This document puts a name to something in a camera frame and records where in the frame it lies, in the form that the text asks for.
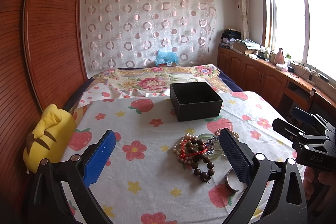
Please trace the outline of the person's right hand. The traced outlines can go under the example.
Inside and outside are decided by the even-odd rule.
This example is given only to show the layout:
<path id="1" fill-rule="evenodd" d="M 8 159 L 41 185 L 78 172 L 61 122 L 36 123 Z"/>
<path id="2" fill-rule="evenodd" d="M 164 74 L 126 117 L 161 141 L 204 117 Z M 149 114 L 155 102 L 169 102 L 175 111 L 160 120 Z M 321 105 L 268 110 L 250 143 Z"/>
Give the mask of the person's right hand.
<path id="1" fill-rule="evenodd" d="M 327 202 L 331 200 L 335 193 L 333 190 L 333 183 L 335 182 L 334 172 L 321 172 L 319 174 L 311 167 L 306 167 L 303 178 L 303 188 L 305 191 L 305 197 L 310 200 L 311 196 L 315 190 L 315 184 L 319 181 L 321 184 L 328 185 L 330 189 L 325 195 L 324 201 Z"/>

